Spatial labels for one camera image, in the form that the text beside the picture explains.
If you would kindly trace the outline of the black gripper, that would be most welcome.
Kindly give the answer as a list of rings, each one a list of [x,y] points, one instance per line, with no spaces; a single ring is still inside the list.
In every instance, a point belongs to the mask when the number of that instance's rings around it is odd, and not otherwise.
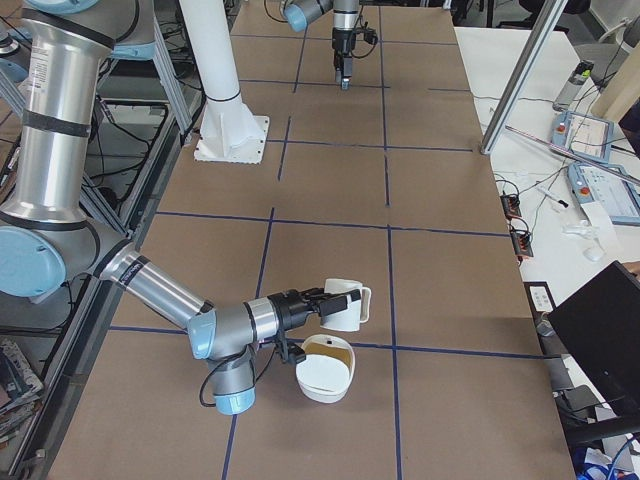
[[[303,326],[307,317],[313,313],[329,316],[347,310],[350,303],[361,299],[361,294],[359,292],[325,294],[323,288],[314,287],[304,291],[286,290],[271,294],[268,299],[274,307],[278,330],[286,332]]]
[[[335,69],[335,82],[340,83],[342,91],[348,91],[351,78],[342,75],[351,75],[353,72],[352,52],[355,48],[356,34],[352,29],[332,29],[332,49],[334,51],[333,65]]]

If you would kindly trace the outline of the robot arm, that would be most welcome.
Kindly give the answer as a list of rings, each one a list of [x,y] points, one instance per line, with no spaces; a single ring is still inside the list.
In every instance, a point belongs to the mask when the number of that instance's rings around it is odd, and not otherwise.
[[[32,45],[15,187],[1,206],[1,289],[38,297],[88,274],[111,282],[184,330],[209,373],[200,403],[225,415],[251,408],[255,357],[273,345],[290,364],[304,350],[286,336],[310,315],[346,311],[361,293],[287,290],[218,308],[170,277],[127,238],[85,174],[98,78],[110,57],[150,59],[157,24],[149,1],[27,1]]]
[[[348,90],[353,75],[360,3],[357,0],[295,0],[287,1],[283,9],[284,19],[296,32],[305,30],[327,13],[333,14],[331,42],[335,81],[342,90]]]

